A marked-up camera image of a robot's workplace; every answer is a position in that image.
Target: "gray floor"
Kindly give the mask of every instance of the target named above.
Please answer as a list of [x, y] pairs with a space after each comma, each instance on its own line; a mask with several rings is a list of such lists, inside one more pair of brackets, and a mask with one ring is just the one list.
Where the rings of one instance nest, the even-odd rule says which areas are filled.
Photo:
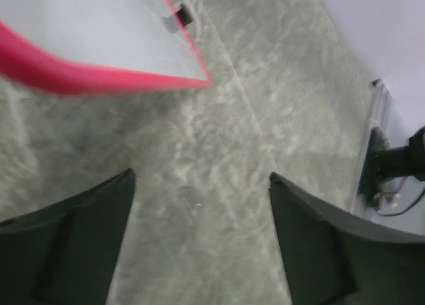
[[367, 79], [318, 0], [173, 2], [213, 88], [63, 100], [0, 80], [0, 219], [130, 166], [110, 305], [290, 304], [268, 176], [346, 207]]

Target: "pink edge trim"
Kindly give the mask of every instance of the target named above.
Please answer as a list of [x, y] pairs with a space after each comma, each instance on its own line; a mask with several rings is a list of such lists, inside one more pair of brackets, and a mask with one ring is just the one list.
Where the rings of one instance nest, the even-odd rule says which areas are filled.
[[[174, 15], [175, 10], [170, 1], [165, 2]], [[10, 31], [2, 22], [0, 22], [0, 72], [23, 84], [63, 96], [210, 86], [212, 81], [207, 68], [177, 16], [175, 19], [205, 73], [206, 80], [90, 66], [62, 60], [28, 43]]]

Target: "concrete floor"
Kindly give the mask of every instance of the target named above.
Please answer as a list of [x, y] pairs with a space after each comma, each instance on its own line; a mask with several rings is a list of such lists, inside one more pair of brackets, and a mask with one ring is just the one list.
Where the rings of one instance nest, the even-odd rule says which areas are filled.
[[60, 99], [0, 79], [0, 220], [132, 167], [109, 305], [290, 304], [277, 171], [346, 207], [368, 79], [318, 0], [172, 0], [214, 87]]

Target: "black object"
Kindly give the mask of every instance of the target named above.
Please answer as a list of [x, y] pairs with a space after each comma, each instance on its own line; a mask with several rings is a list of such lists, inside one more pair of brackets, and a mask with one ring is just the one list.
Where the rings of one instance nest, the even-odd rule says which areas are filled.
[[193, 22], [191, 12], [185, 4], [180, 5], [180, 9], [176, 12], [176, 15], [184, 27]]
[[372, 129], [359, 194], [365, 197], [368, 205], [377, 207], [375, 195], [380, 192], [380, 184], [389, 179], [408, 176], [425, 181], [425, 127], [408, 139], [407, 146], [392, 149], [385, 148], [381, 130]]
[[0, 304], [104, 305], [134, 191], [128, 169], [0, 223]]
[[355, 217], [276, 173], [270, 181], [294, 305], [425, 304], [425, 237]]

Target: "black cord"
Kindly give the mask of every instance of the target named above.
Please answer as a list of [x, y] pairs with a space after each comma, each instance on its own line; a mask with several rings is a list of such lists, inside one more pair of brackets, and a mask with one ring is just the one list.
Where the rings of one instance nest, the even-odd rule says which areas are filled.
[[415, 205], [417, 205], [425, 196], [425, 187], [422, 190], [422, 192], [419, 194], [419, 196], [416, 198], [416, 200], [414, 200], [407, 208], [405, 208], [403, 211], [401, 212], [397, 212], [397, 213], [389, 213], [389, 214], [382, 214], [381, 212], [379, 212], [378, 208], [375, 207], [375, 211], [381, 216], [381, 217], [397, 217], [399, 215], [405, 214], [407, 211], [411, 210], [411, 208], [413, 208]]

